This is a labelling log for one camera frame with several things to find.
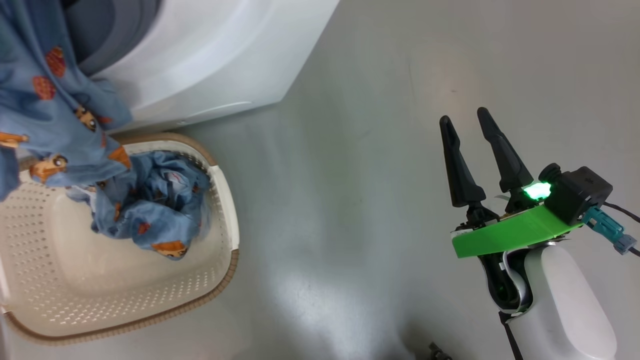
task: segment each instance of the blue patterned cloth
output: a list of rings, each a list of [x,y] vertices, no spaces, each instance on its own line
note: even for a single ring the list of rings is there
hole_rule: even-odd
[[[92,229],[180,259],[200,232],[208,177],[167,152],[127,155],[106,134],[132,120],[107,81],[77,67],[58,0],[0,0],[0,201],[29,173],[93,211]]]

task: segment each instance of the tan basket rim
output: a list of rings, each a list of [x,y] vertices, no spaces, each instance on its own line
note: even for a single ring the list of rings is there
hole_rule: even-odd
[[[196,149],[204,158],[209,162],[210,165],[217,165],[218,163],[214,160],[214,158],[204,149],[204,147],[195,141],[194,139],[176,134],[176,133],[159,133],[159,134],[151,134],[151,135],[141,135],[141,136],[133,136],[122,138],[116,138],[118,142],[122,145],[132,144],[132,143],[141,143],[141,142],[153,142],[153,141],[176,141],[181,142],[186,145],[191,146]],[[26,170],[37,162],[35,158],[27,158],[20,162],[20,171]],[[124,323],[122,325],[117,325],[113,327],[108,327],[101,330],[90,331],[90,332],[82,332],[80,334],[73,334],[67,336],[46,336],[39,334],[37,332],[32,331],[31,329],[24,326],[20,321],[13,315],[11,311],[8,311],[4,314],[4,319],[6,323],[9,325],[11,329],[13,329],[18,335],[32,341],[34,343],[38,343],[41,345],[48,346],[61,346],[61,345],[70,345],[76,343],[84,343],[87,341],[93,341],[98,339],[108,338],[110,336],[124,334],[129,331],[142,329],[143,327],[147,327],[149,325],[154,325],[159,322],[163,322],[167,319],[173,318],[174,316],[186,313],[187,311],[196,309],[211,300],[215,299],[222,291],[229,285],[229,282],[233,279],[234,274],[236,273],[237,263],[239,258],[239,250],[235,249],[231,252],[231,262],[229,264],[229,268],[227,272],[222,278],[222,281],[210,292],[198,297],[197,299],[193,299],[189,302],[186,302],[182,305],[176,306],[172,309],[163,311],[161,313],[148,316],[146,318],[142,318],[139,320],[135,320],[132,322]]]

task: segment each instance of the beige plastic basket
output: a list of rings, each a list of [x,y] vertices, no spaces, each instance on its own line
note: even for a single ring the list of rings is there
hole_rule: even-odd
[[[63,345],[139,329],[205,304],[233,277],[236,209],[214,159],[178,134],[120,142],[129,154],[179,152],[208,173],[209,234],[180,261],[168,261],[131,240],[95,234],[86,204],[22,171],[23,183],[0,204],[0,300],[10,327],[30,340]]]

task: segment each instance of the black cable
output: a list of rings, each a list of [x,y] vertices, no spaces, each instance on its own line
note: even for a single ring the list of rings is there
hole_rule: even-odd
[[[636,214],[632,213],[631,211],[627,210],[627,209],[623,209],[623,208],[619,207],[618,205],[611,204],[610,202],[605,202],[603,205],[604,206],[609,206],[612,209],[618,210],[621,213],[625,214],[626,216],[634,219],[635,221],[640,222],[640,217],[637,216]]]

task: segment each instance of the gray floor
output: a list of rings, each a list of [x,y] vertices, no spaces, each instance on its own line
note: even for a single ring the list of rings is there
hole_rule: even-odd
[[[509,359],[479,262],[451,247],[464,211],[450,205],[437,121],[451,116],[487,194],[499,175],[478,106],[534,175],[589,165],[640,210],[640,12],[583,4],[343,0],[280,104],[180,130],[218,158],[236,201],[241,259],[225,292],[104,341],[49,349],[10,335],[12,357],[411,359],[436,341],[456,360]],[[565,246],[617,359],[635,359],[640,261],[586,230]]]

